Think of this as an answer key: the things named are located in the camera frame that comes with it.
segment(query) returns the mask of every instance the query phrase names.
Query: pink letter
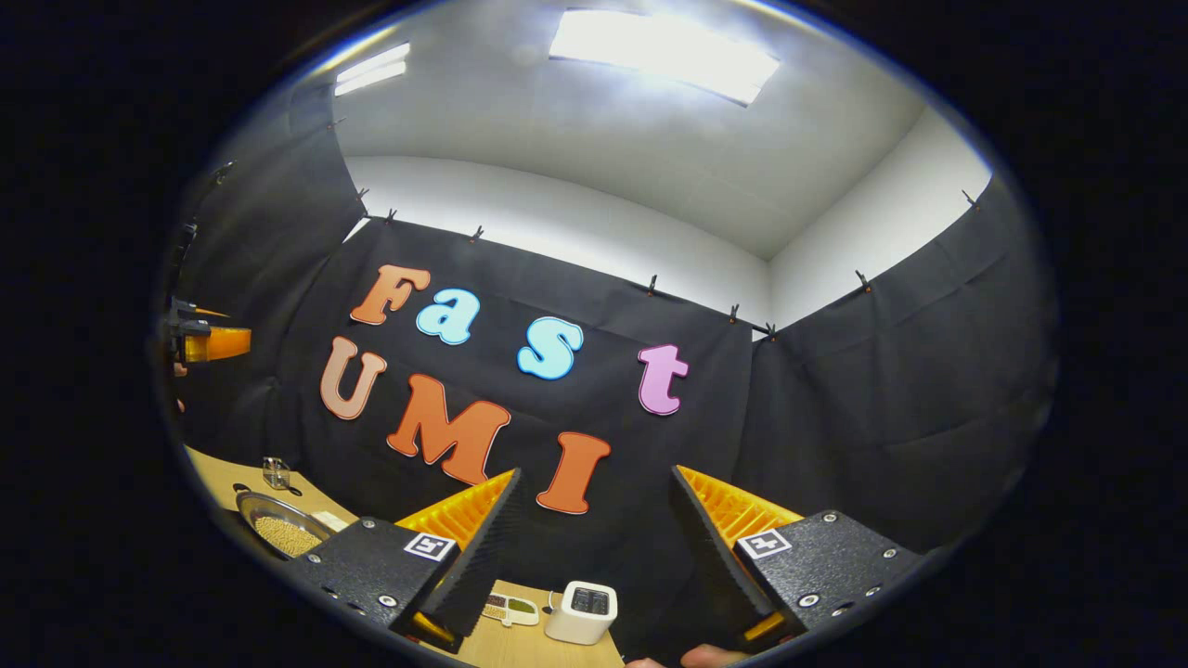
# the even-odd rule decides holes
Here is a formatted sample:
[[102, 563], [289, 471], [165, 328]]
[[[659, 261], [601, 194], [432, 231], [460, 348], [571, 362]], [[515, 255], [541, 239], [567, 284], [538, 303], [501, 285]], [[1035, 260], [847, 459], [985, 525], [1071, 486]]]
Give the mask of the pink letter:
[[639, 403], [649, 412], [672, 415], [681, 408], [681, 399], [670, 397], [668, 391], [672, 376], [684, 378], [689, 365], [676, 359], [676, 354], [672, 344], [639, 351], [639, 361], [645, 365], [644, 379], [639, 382]]
[[367, 397], [371, 395], [371, 386], [375, 383], [375, 377], [384, 373], [387, 361], [375, 353], [364, 353], [364, 370], [355, 380], [355, 391], [349, 399], [343, 399], [339, 393], [339, 383], [342, 382], [342, 372], [347, 370], [359, 347], [346, 336], [335, 336], [330, 342], [330, 359], [322, 371], [322, 403], [330, 412], [342, 420], [354, 420], [367, 405]]

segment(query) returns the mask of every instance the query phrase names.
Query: letter m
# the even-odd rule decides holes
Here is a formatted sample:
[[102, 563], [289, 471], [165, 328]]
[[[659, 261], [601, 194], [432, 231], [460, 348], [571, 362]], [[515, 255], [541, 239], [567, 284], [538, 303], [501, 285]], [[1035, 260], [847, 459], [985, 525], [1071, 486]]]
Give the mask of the letter m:
[[417, 456], [419, 433], [425, 464], [437, 464], [453, 448], [442, 472], [468, 485], [485, 481], [491, 446], [499, 430], [511, 422], [511, 414], [491, 402], [474, 402], [451, 421], [446, 410], [446, 387], [437, 379], [413, 373], [409, 386], [412, 397], [387, 445], [405, 456]]

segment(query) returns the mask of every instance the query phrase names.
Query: metal bowl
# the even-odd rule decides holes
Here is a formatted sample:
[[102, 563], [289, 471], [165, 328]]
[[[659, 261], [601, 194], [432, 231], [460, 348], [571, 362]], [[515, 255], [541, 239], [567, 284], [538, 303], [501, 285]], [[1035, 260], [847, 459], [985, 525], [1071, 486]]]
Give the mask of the metal bowl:
[[[322, 524], [309, 515], [305, 515], [296, 508], [270, 496], [258, 492], [240, 492], [235, 496], [235, 505], [239, 506], [239, 513], [244, 516], [244, 519], [247, 521], [247, 525], [251, 527], [253, 531], [255, 531], [257, 519], [261, 517], [273, 517], [297, 527], [320, 541], [326, 541], [334, 535], [334, 530], [326, 524]], [[291, 559], [272, 543], [268, 543], [268, 547], [285, 559]]]

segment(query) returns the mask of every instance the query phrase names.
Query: small white box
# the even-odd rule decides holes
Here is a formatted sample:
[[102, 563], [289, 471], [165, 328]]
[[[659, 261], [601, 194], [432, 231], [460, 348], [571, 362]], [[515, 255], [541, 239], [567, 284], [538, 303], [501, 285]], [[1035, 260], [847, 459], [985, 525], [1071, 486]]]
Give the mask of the small white box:
[[555, 641], [594, 644], [619, 616], [619, 599], [606, 585], [574, 580], [552, 609], [544, 635]]

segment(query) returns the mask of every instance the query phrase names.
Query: small glass container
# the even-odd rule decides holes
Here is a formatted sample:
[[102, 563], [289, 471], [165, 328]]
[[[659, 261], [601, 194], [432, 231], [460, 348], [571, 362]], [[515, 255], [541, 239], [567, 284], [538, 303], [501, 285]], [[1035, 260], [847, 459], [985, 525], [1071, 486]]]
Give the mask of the small glass container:
[[276, 456], [264, 458], [264, 481], [273, 490], [287, 490], [289, 465]]

